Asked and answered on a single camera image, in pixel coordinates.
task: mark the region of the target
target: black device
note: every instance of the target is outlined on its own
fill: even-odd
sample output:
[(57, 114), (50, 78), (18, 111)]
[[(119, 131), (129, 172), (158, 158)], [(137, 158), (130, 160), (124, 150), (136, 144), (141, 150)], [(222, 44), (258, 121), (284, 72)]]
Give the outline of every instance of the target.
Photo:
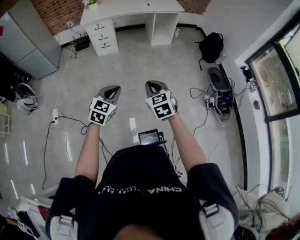
[(251, 78), (253, 77), (252, 72), (246, 66), (242, 66), (241, 69), (243, 70), (243, 74), (246, 77), (246, 82), (248, 83), (251, 80)]
[(208, 69), (208, 79), (214, 94), (212, 97), (215, 99), (214, 107), (217, 109), (217, 113), (222, 118), (230, 113), (233, 105), (233, 90), (225, 74), (216, 67)]
[(200, 69), (202, 70), (200, 62), (202, 60), (207, 63), (214, 63), (220, 56), (223, 48), (223, 35), (220, 33), (212, 32), (202, 42), (195, 42), (199, 44), (202, 58), (199, 61)]
[(227, 115), (230, 113), (232, 99), (232, 93), (230, 91), (218, 93), (216, 103), (218, 109), (223, 115)]
[(139, 140), (141, 145), (150, 145), (150, 144), (163, 144), (166, 143), (164, 140), (163, 132), (158, 132), (157, 129), (150, 130), (147, 132), (139, 133)]
[(85, 32), (84, 34), (80, 34), (80, 38), (76, 39), (75, 37), (73, 37), (74, 40), (70, 41), (70, 43), (66, 44), (72, 44), (75, 48), (75, 51), (78, 52), (82, 49), (88, 48), (90, 46), (90, 38), (88, 36), (88, 34)]

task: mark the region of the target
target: gray tile floor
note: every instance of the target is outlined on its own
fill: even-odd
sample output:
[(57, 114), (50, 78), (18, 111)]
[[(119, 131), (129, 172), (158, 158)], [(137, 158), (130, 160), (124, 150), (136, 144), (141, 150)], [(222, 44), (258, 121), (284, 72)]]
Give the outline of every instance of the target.
[[(180, 36), (171, 45), (155, 47), (149, 45), (143, 29), (118, 32), (117, 38), (119, 52), (101, 58), (91, 46), (78, 52), (77, 59), (68, 60), (69, 54), (72, 56), (73, 53), (64, 49), (59, 70), (31, 82), (40, 97), (40, 108), (31, 115), (22, 116), (15, 104), (11, 104), (12, 135), (0, 139), (1, 205), (16, 204), (16, 194), (20, 198), (21, 195), (31, 195), (33, 189), (36, 193), (42, 190), (46, 134), (63, 73), (57, 108), (61, 114), (86, 124), (89, 105), (98, 90), (113, 84), (122, 87), (117, 114), (100, 133), (111, 153), (133, 145), (130, 118), (135, 118), (138, 132), (155, 128), (163, 131), (171, 153), (173, 135), (168, 122), (157, 121), (145, 103), (144, 84), (148, 80), (163, 81), (168, 85), (179, 102), (180, 115), (190, 131), (203, 124), (206, 117), (204, 102), (202, 98), (192, 99), (189, 95), (191, 87), (207, 89), (209, 86), (205, 71), (208, 65), (203, 64), (203, 71), (200, 71), (198, 60), (201, 53), (194, 43), (202, 39), (200, 32), (181, 28)], [(60, 119), (58, 125), (50, 126), (45, 154), (45, 188), (59, 183), (62, 177), (74, 175), (84, 136), (80, 133), (80, 123), (67, 119), (65, 123)], [(195, 137), (207, 157), (218, 144), (210, 162), (219, 165), (230, 188), (240, 184), (243, 178), (242, 158), (234, 113), (229, 121), (222, 123), (213, 111), (209, 111), (206, 124), (197, 130)], [(99, 179), (105, 169), (103, 155), (100, 154), (100, 157)], [(174, 158), (178, 157), (175, 147)], [(178, 169), (183, 170), (181, 162)], [(186, 174), (182, 181), (187, 181)]]

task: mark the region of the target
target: white container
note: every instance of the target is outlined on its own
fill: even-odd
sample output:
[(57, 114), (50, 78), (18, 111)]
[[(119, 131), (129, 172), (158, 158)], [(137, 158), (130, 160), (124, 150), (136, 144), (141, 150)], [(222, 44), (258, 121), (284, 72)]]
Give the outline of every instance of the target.
[(97, 10), (98, 9), (98, 2), (88, 5), (89, 6), (89, 10)]

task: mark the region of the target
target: wall outlet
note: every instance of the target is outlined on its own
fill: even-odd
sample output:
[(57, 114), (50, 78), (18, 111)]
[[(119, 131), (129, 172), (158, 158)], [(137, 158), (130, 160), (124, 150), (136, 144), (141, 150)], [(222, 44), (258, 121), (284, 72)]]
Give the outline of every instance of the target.
[(54, 121), (53, 125), (57, 125), (58, 124), (58, 109), (55, 108), (52, 111), (52, 120)]
[(73, 24), (73, 22), (67, 22), (67, 27), (68, 27), (68, 28), (72, 28), (72, 27), (74, 27), (74, 24)]

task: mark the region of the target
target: black shirt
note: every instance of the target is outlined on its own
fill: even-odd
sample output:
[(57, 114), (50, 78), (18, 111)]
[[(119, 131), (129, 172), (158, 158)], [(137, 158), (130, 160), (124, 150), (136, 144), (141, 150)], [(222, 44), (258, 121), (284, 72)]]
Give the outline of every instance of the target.
[(79, 239), (113, 239), (129, 224), (152, 228), (163, 239), (203, 239), (199, 199), (237, 208), (216, 164), (194, 166), (187, 187), (176, 175), (164, 149), (156, 145), (120, 150), (108, 163), (100, 184), (84, 176), (63, 178), (50, 217), (76, 208)]

